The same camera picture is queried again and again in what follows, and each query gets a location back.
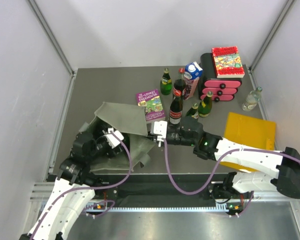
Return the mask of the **cola bottle red cap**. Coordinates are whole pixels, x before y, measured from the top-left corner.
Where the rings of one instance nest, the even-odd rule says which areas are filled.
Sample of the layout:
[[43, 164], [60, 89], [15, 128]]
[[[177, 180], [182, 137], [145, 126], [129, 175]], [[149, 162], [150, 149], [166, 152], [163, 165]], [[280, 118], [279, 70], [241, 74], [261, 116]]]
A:
[[176, 96], [171, 105], [169, 110], [169, 122], [172, 125], [178, 125], [181, 121], [183, 111], [183, 100], [181, 96]]
[[181, 94], [181, 98], [184, 99], [186, 82], [184, 80], [185, 69], [180, 68], [178, 70], [178, 78], [174, 81], [173, 90], [172, 90], [172, 99], [176, 97], [177, 93]]

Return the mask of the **green canvas bag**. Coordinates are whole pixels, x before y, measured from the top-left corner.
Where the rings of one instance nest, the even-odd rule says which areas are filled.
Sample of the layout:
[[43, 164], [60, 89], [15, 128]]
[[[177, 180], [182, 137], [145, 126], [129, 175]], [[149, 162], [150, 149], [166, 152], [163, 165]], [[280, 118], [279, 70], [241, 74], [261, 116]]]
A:
[[104, 102], [94, 113], [90, 123], [84, 123], [73, 142], [71, 153], [79, 162], [88, 164], [92, 172], [101, 170], [129, 170], [129, 158], [125, 151], [115, 157], [95, 156], [95, 140], [103, 136], [108, 128], [114, 128], [124, 136], [132, 168], [144, 167], [150, 160], [149, 151], [155, 143], [149, 139], [145, 108], [138, 105]]

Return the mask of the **blue juice carton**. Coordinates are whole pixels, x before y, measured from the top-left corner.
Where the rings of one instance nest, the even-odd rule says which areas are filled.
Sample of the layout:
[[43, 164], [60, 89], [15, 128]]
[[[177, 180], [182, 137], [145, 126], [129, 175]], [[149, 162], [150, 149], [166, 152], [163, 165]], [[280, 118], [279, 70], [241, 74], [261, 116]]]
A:
[[184, 100], [194, 96], [197, 84], [202, 76], [203, 69], [194, 61], [185, 66], [183, 78], [185, 81]]

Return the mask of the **clear green-cap bottle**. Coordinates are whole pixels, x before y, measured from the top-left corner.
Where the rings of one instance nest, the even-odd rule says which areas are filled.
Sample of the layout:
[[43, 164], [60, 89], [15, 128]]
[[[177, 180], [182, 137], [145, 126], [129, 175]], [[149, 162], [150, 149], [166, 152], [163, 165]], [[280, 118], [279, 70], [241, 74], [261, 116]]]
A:
[[242, 109], [247, 112], [253, 110], [257, 106], [257, 104], [259, 103], [259, 101], [261, 99], [262, 91], [263, 91], [263, 89], [260, 86], [258, 86], [256, 89], [252, 90], [245, 98], [245, 100], [241, 106]]

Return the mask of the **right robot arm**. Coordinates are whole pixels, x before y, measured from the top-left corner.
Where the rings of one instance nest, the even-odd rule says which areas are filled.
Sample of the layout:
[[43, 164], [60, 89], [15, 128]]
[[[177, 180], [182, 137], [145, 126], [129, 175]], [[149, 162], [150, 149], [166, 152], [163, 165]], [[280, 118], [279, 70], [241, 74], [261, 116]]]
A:
[[204, 131], [203, 125], [189, 116], [182, 118], [178, 126], [169, 126], [164, 120], [152, 122], [147, 138], [158, 146], [191, 146], [194, 155], [218, 165], [231, 163], [254, 169], [231, 172], [225, 177], [222, 187], [229, 198], [252, 191], [277, 191], [300, 199], [300, 154], [294, 148], [278, 151], [239, 144]]

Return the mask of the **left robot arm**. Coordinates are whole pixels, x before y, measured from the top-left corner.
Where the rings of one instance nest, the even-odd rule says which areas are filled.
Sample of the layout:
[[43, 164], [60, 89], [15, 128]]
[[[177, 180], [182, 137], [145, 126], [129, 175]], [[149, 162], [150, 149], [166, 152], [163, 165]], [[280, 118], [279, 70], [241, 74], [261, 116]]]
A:
[[90, 200], [99, 198], [104, 190], [118, 187], [128, 179], [132, 171], [132, 159], [123, 142], [123, 135], [110, 128], [106, 136], [111, 136], [107, 138], [111, 144], [122, 145], [124, 148], [129, 160], [127, 175], [121, 181], [105, 186], [97, 181], [88, 184], [71, 183], [58, 177], [41, 215], [30, 231], [20, 236], [21, 240], [66, 240]]

